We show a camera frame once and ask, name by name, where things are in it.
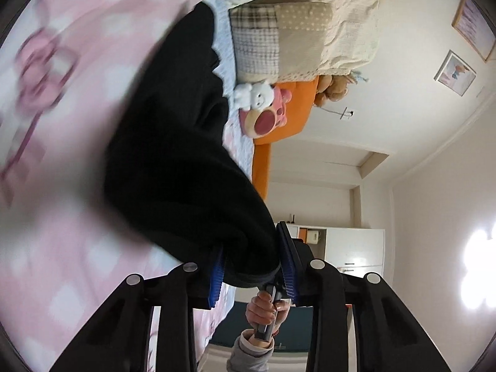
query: sleeve cuff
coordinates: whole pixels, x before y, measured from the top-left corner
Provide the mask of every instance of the sleeve cuff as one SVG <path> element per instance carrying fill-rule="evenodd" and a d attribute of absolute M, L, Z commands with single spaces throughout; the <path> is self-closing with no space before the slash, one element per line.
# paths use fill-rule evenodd
<path fill-rule="evenodd" d="M 240 336 L 240 347 L 241 349 L 247 349 L 251 353 L 256 353 L 257 355 L 267 354 L 274 349 L 274 338 L 270 339 L 270 346 L 267 348 L 260 348 L 251 344 L 248 340 L 254 334 L 252 329 L 246 329 L 241 333 Z"/>

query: silver screw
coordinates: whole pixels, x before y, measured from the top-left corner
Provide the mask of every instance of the silver screw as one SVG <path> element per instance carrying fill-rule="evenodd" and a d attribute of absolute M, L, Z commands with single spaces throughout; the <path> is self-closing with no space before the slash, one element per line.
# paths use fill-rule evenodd
<path fill-rule="evenodd" d="M 315 270 L 322 270 L 325 266 L 326 264 L 320 259 L 313 259 L 310 262 L 310 267 L 314 268 Z"/>
<path fill-rule="evenodd" d="M 141 281 L 141 278 L 137 274 L 131 274 L 129 277 L 126 278 L 126 283 L 128 285 L 136 285 Z"/>
<path fill-rule="evenodd" d="M 198 270 L 198 266 L 196 263 L 184 263 L 183 264 L 183 270 L 187 273 L 192 273 L 192 272 Z"/>
<path fill-rule="evenodd" d="M 376 273 L 370 273 L 367 275 L 367 281 L 372 284 L 378 284 L 380 283 L 380 275 Z"/>

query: human hand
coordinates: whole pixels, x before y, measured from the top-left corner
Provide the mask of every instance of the human hand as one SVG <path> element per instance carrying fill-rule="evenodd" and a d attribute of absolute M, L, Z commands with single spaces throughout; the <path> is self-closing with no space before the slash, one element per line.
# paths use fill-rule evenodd
<path fill-rule="evenodd" d="M 290 304 L 285 300 L 278 300 L 272 304 L 270 294 L 261 290 L 256 297 L 251 298 L 251 302 L 246 306 L 246 320 L 253 328 L 256 328 L 257 324 L 267 326 L 275 320 L 276 323 L 272 330 L 275 333 L 288 317 L 289 308 Z"/>

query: framed picture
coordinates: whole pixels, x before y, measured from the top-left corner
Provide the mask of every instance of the framed picture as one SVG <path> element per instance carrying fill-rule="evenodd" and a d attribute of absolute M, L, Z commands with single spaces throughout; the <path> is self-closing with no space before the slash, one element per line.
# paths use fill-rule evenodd
<path fill-rule="evenodd" d="M 434 79 L 463 96 L 475 77 L 475 71 L 455 53 L 449 51 Z"/>
<path fill-rule="evenodd" d="M 453 21 L 455 28 L 484 61 L 496 46 L 496 36 L 472 0 L 461 0 Z"/>

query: forearm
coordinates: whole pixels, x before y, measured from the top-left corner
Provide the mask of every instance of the forearm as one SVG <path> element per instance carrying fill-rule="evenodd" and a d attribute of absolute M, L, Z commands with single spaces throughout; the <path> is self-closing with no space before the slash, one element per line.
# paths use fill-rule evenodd
<path fill-rule="evenodd" d="M 253 330 L 245 330 L 238 337 L 227 361 L 228 372 L 267 372 L 267 362 L 274 351 L 274 340 L 265 343 L 256 340 Z"/>

